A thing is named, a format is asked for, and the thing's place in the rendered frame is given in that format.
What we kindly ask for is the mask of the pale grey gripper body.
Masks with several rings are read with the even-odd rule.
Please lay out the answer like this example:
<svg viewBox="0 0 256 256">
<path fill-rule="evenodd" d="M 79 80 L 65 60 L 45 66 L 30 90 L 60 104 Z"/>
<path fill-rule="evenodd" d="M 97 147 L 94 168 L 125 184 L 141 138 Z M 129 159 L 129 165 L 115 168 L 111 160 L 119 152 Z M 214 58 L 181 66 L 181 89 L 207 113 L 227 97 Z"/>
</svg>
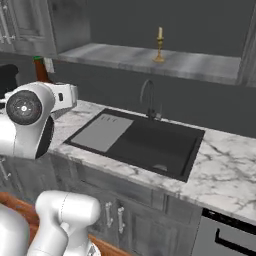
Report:
<svg viewBox="0 0 256 256">
<path fill-rule="evenodd" d="M 56 120 L 58 118 L 60 118 L 62 115 L 64 115 L 65 113 L 71 111 L 71 108 L 64 108 L 64 109 L 60 109 L 57 111 L 54 111 L 51 113 L 51 117 Z"/>
</svg>

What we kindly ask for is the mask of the brown beer bottle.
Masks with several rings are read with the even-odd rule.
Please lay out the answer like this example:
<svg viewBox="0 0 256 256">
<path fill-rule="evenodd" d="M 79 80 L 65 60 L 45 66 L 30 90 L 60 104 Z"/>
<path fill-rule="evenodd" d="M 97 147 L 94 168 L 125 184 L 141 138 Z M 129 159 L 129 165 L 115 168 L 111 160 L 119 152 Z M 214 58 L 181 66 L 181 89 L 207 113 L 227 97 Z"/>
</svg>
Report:
<svg viewBox="0 0 256 256">
<path fill-rule="evenodd" d="M 51 80 L 48 77 L 48 73 L 47 73 L 43 58 L 41 56 L 34 56 L 33 60 L 35 64 L 37 80 L 41 82 L 51 83 Z"/>
</svg>

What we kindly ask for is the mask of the cream candle in brass holder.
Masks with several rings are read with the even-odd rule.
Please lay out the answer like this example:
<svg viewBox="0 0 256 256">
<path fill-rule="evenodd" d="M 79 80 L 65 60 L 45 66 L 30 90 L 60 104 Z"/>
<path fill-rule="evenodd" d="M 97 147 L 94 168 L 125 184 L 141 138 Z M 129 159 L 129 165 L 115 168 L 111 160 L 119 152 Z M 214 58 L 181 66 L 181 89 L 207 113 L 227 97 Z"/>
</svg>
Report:
<svg viewBox="0 0 256 256">
<path fill-rule="evenodd" d="M 159 27 L 158 28 L 158 36 L 157 36 L 158 52 L 157 52 L 157 56 L 153 59 L 153 61 L 156 62 L 156 63 L 163 63 L 164 62 L 164 58 L 161 54 L 163 41 L 164 41 L 163 28 Z"/>
</svg>

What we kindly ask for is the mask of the black countertop appliance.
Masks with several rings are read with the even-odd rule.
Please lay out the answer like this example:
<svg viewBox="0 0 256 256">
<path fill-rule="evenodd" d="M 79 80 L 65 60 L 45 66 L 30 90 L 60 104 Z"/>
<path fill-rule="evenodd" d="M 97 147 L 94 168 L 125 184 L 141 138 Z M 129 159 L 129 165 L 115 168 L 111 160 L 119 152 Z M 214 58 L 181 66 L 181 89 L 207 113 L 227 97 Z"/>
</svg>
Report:
<svg viewBox="0 0 256 256">
<path fill-rule="evenodd" d="M 19 73 L 18 68 L 14 64 L 0 66 L 0 99 L 7 92 L 13 91 L 18 87 L 16 76 Z"/>
</svg>

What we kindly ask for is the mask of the grey base cupboard door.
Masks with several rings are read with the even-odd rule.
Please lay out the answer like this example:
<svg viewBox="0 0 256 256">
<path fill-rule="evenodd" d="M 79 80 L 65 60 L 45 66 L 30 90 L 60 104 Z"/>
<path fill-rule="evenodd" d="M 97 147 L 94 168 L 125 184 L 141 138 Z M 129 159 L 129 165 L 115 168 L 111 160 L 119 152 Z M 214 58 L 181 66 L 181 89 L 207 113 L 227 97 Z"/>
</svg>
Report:
<svg viewBox="0 0 256 256">
<path fill-rule="evenodd" d="M 172 200 L 169 214 L 128 201 L 116 201 L 124 207 L 122 234 L 118 247 L 132 256 L 191 256 L 202 209 L 180 200 Z"/>
<path fill-rule="evenodd" d="M 48 154 L 37 160 L 2 157 L 8 181 L 0 171 L 0 192 L 9 192 L 18 199 L 34 204 L 41 192 L 58 188 L 54 168 Z"/>
<path fill-rule="evenodd" d="M 100 217 L 92 226 L 88 228 L 88 231 L 90 234 L 94 235 L 97 239 L 101 239 L 107 243 L 115 245 L 117 242 L 117 236 L 115 234 L 115 231 L 116 231 L 116 222 L 114 217 L 115 203 L 114 203 L 113 197 L 110 196 L 107 192 L 104 192 L 99 188 L 96 188 L 92 185 L 85 185 L 82 183 L 78 183 L 76 185 L 70 185 L 69 191 L 92 196 L 100 202 L 100 208 L 101 208 Z M 107 202 L 112 203 L 111 217 L 113 218 L 113 223 L 110 228 L 108 228 L 106 224 L 105 204 Z"/>
</svg>

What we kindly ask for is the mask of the black sink basin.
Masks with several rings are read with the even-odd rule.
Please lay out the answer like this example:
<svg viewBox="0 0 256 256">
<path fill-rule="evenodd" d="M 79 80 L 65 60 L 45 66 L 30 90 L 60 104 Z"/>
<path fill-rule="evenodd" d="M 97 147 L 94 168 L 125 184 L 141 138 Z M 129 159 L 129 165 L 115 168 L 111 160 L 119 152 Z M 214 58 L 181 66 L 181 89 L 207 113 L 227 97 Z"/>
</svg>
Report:
<svg viewBox="0 0 256 256">
<path fill-rule="evenodd" d="M 106 108 L 65 143 L 185 182 L 203 137 L 200 129 Z"/>
</svg>

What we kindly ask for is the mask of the dark grey sink tap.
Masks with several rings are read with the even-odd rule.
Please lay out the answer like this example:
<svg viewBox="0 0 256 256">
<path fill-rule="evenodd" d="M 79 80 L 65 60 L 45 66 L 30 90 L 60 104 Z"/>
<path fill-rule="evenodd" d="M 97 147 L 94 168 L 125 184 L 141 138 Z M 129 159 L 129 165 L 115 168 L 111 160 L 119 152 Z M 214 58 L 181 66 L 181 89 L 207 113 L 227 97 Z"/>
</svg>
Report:
<svg viewBox="0 0 256 256">
<path fill-rule="evenodd" d="M 145 95 L 145 91 L 148 91 L 148 107 L 146 116 L 149 120 L 158 120 L 160 121 L 162 119 L 162 110 L 156 111 L 154 107 L 154 99 L 155 99 L 155 93 L 154 93 L 154 83 L 152 80 L 147 79 L 140 90 L 140 103 L 143 103 L 143 97 Z"/>
</svg>

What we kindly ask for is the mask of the grey false drawer front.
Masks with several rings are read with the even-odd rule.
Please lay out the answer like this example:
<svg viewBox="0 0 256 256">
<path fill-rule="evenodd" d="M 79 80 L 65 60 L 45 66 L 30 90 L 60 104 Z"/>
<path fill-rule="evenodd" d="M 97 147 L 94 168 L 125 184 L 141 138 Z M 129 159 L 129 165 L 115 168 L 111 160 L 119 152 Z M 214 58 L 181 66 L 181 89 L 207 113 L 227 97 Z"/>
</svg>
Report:
<svg viewBox="0 0 256 256">
<path fill-rule="evenodd" d="M 127 181 L 124 178 L 84 165 L 78 165 L 77 172 L 79 179 L 88 184 L 106 189 L 109 192 L 119 194 L 151 208 L 160 211 L 164 210 L 164 194 L 162 192 L 157 192 L 151 188 Z"/>
</svg>

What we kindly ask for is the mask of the grey dishwasher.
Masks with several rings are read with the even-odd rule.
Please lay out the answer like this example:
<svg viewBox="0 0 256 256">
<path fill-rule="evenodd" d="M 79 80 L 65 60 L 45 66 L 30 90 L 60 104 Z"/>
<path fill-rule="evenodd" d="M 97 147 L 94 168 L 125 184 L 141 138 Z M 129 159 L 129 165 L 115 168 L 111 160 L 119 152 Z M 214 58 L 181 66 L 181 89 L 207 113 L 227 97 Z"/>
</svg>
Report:
<svg viewBox="0 0 256 256">
<path fill-rule="evenodd" d="M 191 256 L 246 256 L 215 243 L 218 228 L 221 238 L 256 251 L 256 226 L 204 208 Z"/>
</svg>

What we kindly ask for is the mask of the white wall outlet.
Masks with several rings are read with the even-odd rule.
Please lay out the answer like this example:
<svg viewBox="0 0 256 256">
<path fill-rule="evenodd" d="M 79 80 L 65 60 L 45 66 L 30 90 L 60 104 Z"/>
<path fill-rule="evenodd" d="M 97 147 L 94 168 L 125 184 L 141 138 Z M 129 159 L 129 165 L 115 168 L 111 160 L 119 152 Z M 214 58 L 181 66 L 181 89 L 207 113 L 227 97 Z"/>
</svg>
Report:
<svg viewBox="0 0 256 256">
<path fill-rule="evenodd" d="M 48 73 L 54 73 L 54 65 L 53 65 L 53 61 L 50 58 L 45 58 L 44 59 L 44 64 L 46 67 L 46 70 Z"/>
</svg>

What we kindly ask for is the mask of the grey closed wall cabinet door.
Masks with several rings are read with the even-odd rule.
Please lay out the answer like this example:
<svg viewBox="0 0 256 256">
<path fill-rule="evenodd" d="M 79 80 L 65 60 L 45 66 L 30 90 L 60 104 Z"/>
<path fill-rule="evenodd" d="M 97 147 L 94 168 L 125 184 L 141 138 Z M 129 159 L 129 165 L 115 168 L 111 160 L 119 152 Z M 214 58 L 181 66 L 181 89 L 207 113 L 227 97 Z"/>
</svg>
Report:
<svg viewBox="0 0 256 256">
<path fill-rule="evenodd" d="M 52 57 L 56 47 L 47 0 L 0 0 L 12 44 L 5 35 L 0 19 L 0 52 Z"/>
</svg>

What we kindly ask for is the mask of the grey open wall cabinet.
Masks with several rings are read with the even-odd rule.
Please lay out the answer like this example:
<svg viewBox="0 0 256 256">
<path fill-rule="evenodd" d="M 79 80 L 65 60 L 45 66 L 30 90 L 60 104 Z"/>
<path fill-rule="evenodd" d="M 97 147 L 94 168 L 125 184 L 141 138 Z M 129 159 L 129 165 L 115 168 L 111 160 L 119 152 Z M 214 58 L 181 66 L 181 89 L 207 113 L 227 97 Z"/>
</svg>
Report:
<svg viewBox="0 0 256 256">
<path fill-rule="evenodd" d="M 92 42 L 74 63 L 233 85 L 255 0 L 93 0 Z M 163 63 L 156 63 L 158 28 Z"/>
</svg>

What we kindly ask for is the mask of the grey open wall cabinet door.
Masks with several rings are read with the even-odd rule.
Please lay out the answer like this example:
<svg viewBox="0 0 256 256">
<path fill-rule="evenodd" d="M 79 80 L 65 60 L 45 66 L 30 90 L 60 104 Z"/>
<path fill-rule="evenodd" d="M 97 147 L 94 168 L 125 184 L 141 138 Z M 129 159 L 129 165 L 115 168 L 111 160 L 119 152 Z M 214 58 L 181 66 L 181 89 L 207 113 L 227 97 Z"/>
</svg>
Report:
<svg viewBox="0 0 256 256">
<path fill-rule="evenodd" d="M 236 84 L 256 88 L 256 0 L 244 43 Z"/>
</svg>

